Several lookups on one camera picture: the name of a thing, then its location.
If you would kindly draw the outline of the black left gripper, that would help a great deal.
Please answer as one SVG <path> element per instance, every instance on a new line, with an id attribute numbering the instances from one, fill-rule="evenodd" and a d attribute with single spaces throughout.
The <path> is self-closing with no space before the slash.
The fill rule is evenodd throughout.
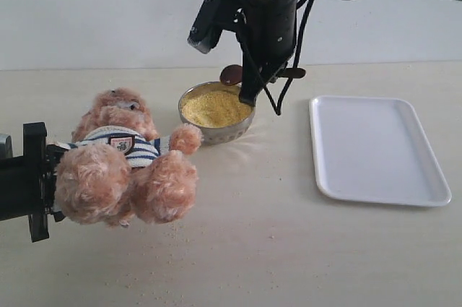
<path id="1" fill-rule="evenodd" d="M 43 122 L 22 127 L 22 155 L 1 160 L 1 220 L 28 217 L 31 241 L 49 238 L 48 216 L 65 216 L 54 205 L 55 167 L 64 149 L 46 143 Z"/>

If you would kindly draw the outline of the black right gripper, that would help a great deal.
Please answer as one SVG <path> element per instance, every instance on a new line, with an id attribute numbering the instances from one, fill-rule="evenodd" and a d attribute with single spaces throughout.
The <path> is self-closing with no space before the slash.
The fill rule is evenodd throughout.
<path id="1" fill-rule="evenodd" d="M 267 84 L 287 68 L 295 52 L 297 0 L 243 0 L 243 4 L 250 51 L 243 51 L 239 100 L 256 105 L 259 94 L 264 92 L 274 105 Z"/>

